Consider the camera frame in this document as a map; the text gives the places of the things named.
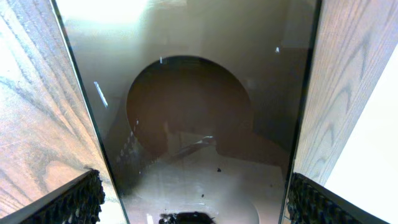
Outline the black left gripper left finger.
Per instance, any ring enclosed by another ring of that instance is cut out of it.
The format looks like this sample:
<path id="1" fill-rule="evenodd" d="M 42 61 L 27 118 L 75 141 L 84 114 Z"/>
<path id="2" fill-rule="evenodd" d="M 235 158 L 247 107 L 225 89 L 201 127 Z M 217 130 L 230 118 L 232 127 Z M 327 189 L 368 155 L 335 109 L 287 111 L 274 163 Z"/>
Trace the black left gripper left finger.
<path id="1" fill-rule="evenodd" d="M 48 195 L 1 218 L 1 224 L 96 224 L 100 221 L 104 201 L 100 172 L 89 169 Z"/>

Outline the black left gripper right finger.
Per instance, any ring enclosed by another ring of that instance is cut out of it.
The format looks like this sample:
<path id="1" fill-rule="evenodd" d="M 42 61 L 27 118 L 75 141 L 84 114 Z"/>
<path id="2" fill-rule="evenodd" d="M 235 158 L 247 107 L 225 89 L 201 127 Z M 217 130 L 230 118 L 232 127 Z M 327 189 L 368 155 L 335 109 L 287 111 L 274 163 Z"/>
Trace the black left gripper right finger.
<path id="1" fill-rule="evenodd" d="M 291 177 L 287 199 L 287 210 L 292 223 L 387 223 L 299 173 L 294 173 Z"/>

